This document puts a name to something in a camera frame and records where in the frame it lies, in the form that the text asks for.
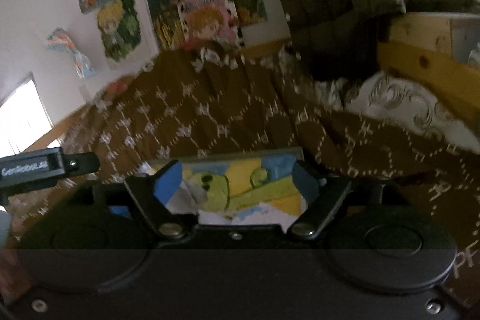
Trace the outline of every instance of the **bolt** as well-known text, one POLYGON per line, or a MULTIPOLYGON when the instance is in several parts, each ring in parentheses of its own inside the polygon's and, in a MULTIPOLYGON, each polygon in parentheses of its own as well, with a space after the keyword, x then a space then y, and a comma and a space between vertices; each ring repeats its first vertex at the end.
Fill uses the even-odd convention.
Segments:
POLYGON ((177 223, 165 223, 160 225, 158 231, 167 238, 175 238, 183 234, 183 227, 177 223))
POLYGON ((230 237, 233 240, 242 240, 243 239, 243 235, 239 234, 238 232, 230 232, 230 237))
POLYGON ((33 300, 32 309, 37 313, 45 313, 49 307, 44 300, 33 300))
POLYGON ((291 232, 295 236, 303 236, 305 238, 313 235, 315 233, 315 228, 307 223, 296 223, 292 226, 291 232))
POLYGON ((443 306, 440 302, 431 300, 427 304, 427 312, 431 315, 438 315, 443 309, 443 306))

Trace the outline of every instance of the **wooden bed frame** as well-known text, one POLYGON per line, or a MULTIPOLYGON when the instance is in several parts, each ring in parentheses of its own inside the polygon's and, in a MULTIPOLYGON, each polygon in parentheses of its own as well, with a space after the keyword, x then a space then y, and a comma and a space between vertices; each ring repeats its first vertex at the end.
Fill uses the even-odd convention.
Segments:
MULTIPOLYGON (((282 47, 289 43, 290 39, 283 39, 272 41, 267 44, 256 45, 249 48, 244 48, 241 53, 246 58, 258 58, 269 56, 278 53, 282 47)), ((77 109, 75 112, 58 122, 51 131, 43 135, 35 143, 29 146, 24 152, 31 152, 47 148, 53 141, 60 139, 67 131, 78 121, 83 107, 77 109)))

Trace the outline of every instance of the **screw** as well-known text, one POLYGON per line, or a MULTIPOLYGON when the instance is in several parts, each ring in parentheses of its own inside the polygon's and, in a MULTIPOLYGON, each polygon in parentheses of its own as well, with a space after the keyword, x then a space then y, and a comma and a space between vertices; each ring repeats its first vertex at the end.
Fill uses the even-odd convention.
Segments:
POLYGON ((311 236, 315 233, 315 229, 312 225, 307 223, 296 223, 292 226, 291 229, 292 234, 295 236, 311 236))
POLYGON ((230 232, 230 237, 233 240, 242 240, 243 239, 243 235, 239 234, 238 232, 230 232))
POLYGON ((158 231, 167 238, 175 238, 183 234, 183 227, 177 223, 165 223, 160 225, 158 231))
POLYGON ((443 309, 443 306, 440 302, 431 300, 427 304, 427 312, 431 315, 438 315, 443 309))
POLYGON ((37 313, 45 313, 49 307, 44 300, 33 300, 32 309, 37 313))

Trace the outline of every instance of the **brown blanket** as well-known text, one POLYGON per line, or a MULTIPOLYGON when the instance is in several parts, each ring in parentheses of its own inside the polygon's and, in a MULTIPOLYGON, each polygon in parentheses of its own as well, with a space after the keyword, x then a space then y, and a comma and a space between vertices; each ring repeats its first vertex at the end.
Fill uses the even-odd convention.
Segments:
MULTIPOLYGON (((420 210, 443 223, 461 252, 448 281, 466 304, 480 298, 480 157, 389 126, 309 102, 276 56, 247 59, 203 49, 165 52, 128 90, 87 107, 64 142, 66 153, 93 151, 104 182, 122 181, 156 157, 302 146, 341 174, 394 178, 429 172, 402 188, 420 210)), ((62 181, 30 210, 29 222, 82 178, 62 181)))

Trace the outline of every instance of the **black device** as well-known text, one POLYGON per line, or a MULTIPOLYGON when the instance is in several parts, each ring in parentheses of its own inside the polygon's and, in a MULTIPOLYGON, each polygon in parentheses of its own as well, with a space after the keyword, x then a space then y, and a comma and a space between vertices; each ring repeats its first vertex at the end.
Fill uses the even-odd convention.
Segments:
POLYGON ((391 183, 297 162, 309 207, 284 234, 172 215, 154 188, 179 164, 77 187, 22 238, 35 285, 0 319, 476 319, 443 288, 453 238, 391 183))

